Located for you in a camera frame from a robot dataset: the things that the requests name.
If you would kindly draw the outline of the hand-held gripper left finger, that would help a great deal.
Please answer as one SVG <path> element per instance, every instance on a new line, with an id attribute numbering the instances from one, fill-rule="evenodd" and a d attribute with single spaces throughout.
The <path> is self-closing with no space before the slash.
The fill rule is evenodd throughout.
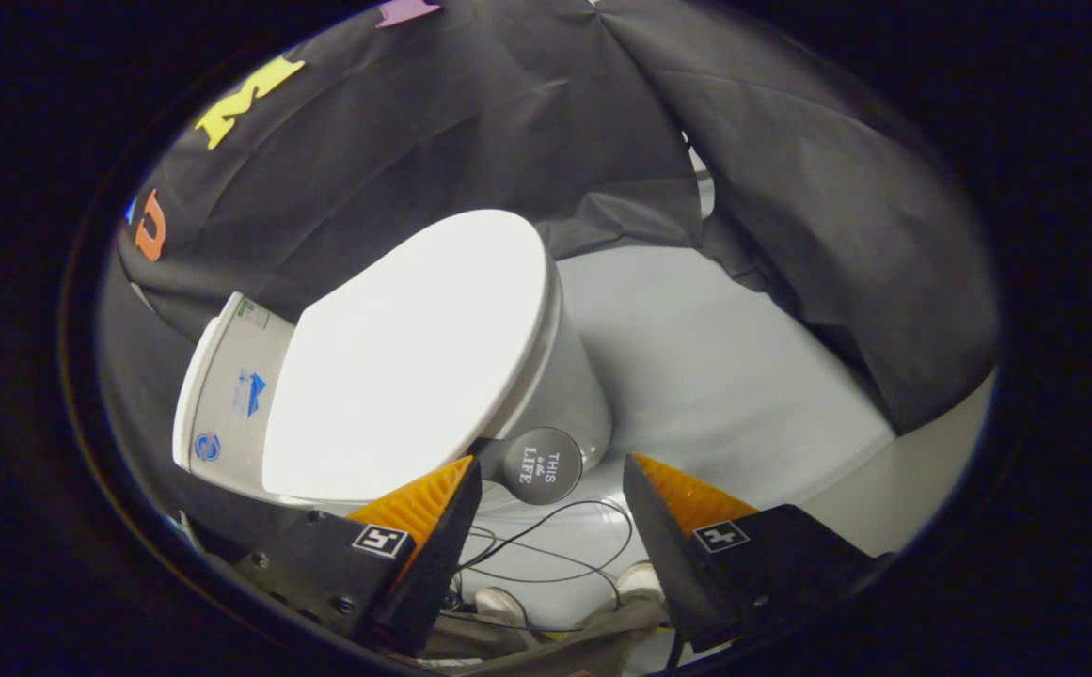
<path id="1" fill-rule="evenodd" d="M 194 537 L 266 611 L 349 650 L 420 655 L 482 497 L 461 458 L 370 504 L 263 504 L 237 496 Z"/>

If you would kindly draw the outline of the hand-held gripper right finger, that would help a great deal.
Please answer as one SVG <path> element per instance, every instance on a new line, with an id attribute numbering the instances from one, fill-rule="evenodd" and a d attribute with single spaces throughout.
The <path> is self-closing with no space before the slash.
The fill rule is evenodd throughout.
<path id="1" fill-rule="evenodd" d="M 871 583 L 868 556 L 799 506 L 756 509 L 653 458 L 625 458 L 624 496 L 695 652 L 786 636 Z"/>

